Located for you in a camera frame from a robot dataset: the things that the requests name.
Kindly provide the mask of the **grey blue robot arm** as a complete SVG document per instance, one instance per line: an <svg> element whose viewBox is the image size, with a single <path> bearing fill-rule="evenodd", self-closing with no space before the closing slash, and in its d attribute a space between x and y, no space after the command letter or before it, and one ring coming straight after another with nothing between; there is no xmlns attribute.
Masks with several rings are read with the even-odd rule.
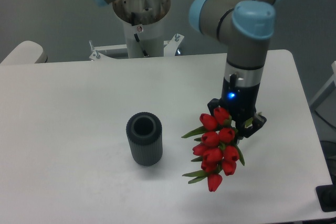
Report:
<svg viewBox="0 0 336 224"><path fill-rule="evenodd" d="M171 0L94 0L111 5L124 23L130 58L164 55L161 21ZM189 9L190 25L199 33L227 45L222 94L208 103L210 113L222 107L231 114L238 138L250 137L266 123L255 104L266 54L274 33L274 5L280 0L195 0Z"/></svg>

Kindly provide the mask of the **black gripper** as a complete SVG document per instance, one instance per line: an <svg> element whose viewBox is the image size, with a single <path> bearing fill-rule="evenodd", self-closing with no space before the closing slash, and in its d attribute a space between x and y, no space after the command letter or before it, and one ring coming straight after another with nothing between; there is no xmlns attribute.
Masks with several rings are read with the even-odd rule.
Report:
<svg viewBox="0 0 336 224"><path fill-rule="evenodd" d="M223 79L221 98L213 98L207 104L210 115L218 107L226 109L236 123L238 139L249 138L267 122L261 112L256 113L256 100L260 84L252 87L234 87Z"/></svg>

